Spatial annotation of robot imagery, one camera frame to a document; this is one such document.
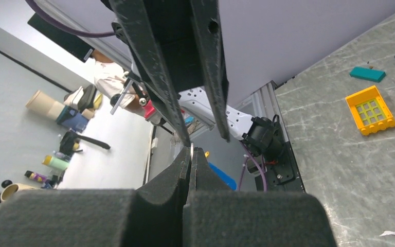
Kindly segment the small silver key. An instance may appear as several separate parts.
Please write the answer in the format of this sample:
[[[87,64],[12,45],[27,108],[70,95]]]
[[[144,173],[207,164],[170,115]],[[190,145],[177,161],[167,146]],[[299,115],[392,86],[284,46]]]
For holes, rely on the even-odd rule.
[[[192,162],[194,156],[194,142],[191,142],[190,145],[190,161]]]

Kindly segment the orange lego window piece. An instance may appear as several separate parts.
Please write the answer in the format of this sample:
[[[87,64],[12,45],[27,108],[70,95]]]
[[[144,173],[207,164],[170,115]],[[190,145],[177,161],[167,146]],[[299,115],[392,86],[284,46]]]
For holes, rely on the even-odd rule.
[[[345,101],[363,136],[395,127],[395,118],[375,85],[347,96]]]

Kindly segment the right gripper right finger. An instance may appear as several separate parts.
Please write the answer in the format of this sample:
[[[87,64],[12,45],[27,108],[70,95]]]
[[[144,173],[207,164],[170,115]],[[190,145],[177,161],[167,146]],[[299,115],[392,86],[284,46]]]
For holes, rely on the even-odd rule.
[[[324,207],[302,192],[230,189],[193,150],[183,246],[336,246]]]

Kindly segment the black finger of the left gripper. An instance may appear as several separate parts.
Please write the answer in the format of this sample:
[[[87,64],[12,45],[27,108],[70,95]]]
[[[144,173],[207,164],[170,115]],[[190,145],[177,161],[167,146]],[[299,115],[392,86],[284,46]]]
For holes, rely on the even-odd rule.
[[[220,136],[230,141],[226,117],[227,87],[218,1],[190,1],[196,47],[202,64],[204,87]]]
[[[144,83],[157,96],[154,107],[177,132],[185,147],[191,146],[163,53],[155,38],[144,1],[110,1],[136,62],[139,72],[147,74]]]

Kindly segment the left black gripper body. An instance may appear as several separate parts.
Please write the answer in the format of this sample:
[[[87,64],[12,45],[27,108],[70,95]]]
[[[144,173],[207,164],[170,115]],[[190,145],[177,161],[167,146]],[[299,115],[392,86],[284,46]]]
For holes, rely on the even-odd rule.
[[[123,31],[125,43],[130,49],[124,30],[110,1],[102,1],[102,3],[114,13],[117,23]],[[180,92],[194,88],[205,89],[202,64],[194,38],[190,1],[144,1],[144,3],[173,87],[178,93],[177,99]],[[136,66],[139,69],[139,62],[136,62]],[[140,77],[143,83],[145,79],[148,79],[146,73],[140,74]],[[157,100],[157,96],[150,88],[147,86],[146,88],[149,91],[150,99]]]

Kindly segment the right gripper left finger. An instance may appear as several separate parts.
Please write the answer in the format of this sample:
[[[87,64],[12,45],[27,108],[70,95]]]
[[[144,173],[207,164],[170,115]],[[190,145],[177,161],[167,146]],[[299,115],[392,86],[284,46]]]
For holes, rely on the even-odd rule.
[[[191,151],[137,190],[25,190],[0,208],[0,246],[181,246]]]

